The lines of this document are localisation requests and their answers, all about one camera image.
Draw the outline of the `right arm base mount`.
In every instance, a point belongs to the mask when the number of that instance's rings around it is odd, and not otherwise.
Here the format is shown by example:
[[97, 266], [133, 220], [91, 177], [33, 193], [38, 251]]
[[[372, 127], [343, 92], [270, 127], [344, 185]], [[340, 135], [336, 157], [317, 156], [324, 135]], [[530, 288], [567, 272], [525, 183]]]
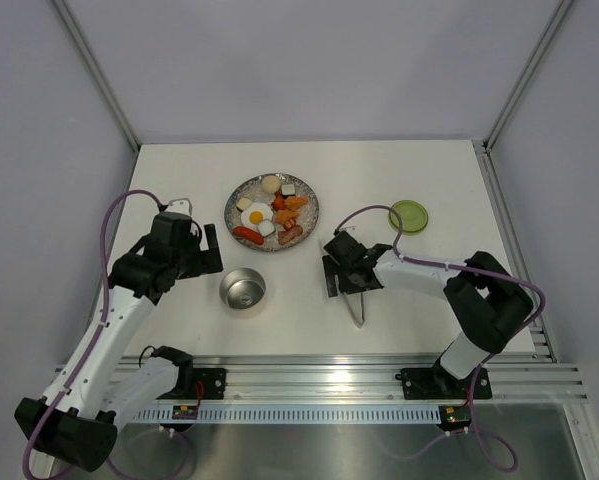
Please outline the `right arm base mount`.
[[394, 378], [401, 384], [405, 400], [489, 400], [493, 397], [486, 369], [458, 380], [437, 367], [411, 367], [399, 370]]

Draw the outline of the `stainless steel bowl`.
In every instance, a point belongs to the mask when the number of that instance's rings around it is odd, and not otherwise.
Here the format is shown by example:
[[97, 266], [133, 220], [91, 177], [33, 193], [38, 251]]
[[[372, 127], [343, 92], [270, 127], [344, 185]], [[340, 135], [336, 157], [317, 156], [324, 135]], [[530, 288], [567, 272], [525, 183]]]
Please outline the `stainless steel bowl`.
[[266, 297], [264, 277], [252, 268], [227, 273], [219, 284], [219, 297], [229, 310], [244, 313], [258, 307]]

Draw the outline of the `orange fried nugget toy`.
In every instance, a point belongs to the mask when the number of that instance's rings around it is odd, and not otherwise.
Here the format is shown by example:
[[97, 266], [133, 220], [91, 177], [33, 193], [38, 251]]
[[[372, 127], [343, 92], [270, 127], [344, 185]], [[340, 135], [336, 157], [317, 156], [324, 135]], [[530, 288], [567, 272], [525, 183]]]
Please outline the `orange fried nugget toy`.
[[288, 196], [284, 200], [285, 208], [291, 211], [297, 211], [308, 204], [309, 199], [305, 196]]

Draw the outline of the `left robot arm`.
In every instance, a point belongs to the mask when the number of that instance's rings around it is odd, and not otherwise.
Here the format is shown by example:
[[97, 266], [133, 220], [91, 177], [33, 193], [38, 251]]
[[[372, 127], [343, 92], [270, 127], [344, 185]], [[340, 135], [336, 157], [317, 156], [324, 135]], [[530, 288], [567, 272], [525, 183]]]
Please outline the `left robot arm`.
[[28, 440], [22, 472], [31, 479], [34, 452], [91, 472], [107, 459], [118, 433], [144, 406], [163, 395], [200, 395], [192, 355], [161, 346], [127, 382], [107, 385], [125, 350], [164, 295], [181, 281], [203, 278], [168, 302], [162, 320], [178, 318], [207, 326], [219, 317], [219, 283], [211, 275], [223, 264], [212, 224], [160, 211], [151, 230], [114, 263], [100, 258], [102, 305], [71, 358], [37, 399], [20, 401], [15, 419]]

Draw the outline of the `stainless steel tongs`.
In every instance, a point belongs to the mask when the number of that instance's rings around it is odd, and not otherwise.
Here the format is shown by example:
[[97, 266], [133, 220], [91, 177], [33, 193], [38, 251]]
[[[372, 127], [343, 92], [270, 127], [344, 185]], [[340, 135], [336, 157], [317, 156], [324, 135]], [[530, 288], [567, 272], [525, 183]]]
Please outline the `stainless steel tongs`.
[[353, 324], [356, 328], [361, 329], [366, 321], [364, 294], [345, 294], [343, 296], [343, 301], [348, 310], [348, 313], [352, 318]]

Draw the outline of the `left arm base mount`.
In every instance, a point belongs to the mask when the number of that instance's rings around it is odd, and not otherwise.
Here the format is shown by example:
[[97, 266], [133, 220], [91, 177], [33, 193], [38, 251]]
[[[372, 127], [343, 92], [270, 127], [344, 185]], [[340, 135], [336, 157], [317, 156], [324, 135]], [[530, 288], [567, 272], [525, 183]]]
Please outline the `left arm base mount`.
[[184, 400], [223, 400], [227, 370], [219, 367], [191, 367], [181, 370], [175, 398]]

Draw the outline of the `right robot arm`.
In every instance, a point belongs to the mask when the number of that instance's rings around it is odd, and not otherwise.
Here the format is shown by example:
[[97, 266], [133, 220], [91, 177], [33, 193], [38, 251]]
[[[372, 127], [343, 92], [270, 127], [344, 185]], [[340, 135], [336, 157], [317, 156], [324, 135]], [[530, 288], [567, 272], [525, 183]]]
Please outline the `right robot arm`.
[[492, 396], [483, 368], [521, 330], [534, 309], [526, 287], [489, 253], [465, 263], [407, 257], [387, 244], [365, 247], [339, 230], [325, 244], [322, 264], [329, 297], [409, 290], [446, 301], [461, 328], [427, 368], [396, 374], [407, 400], [470, 400]]

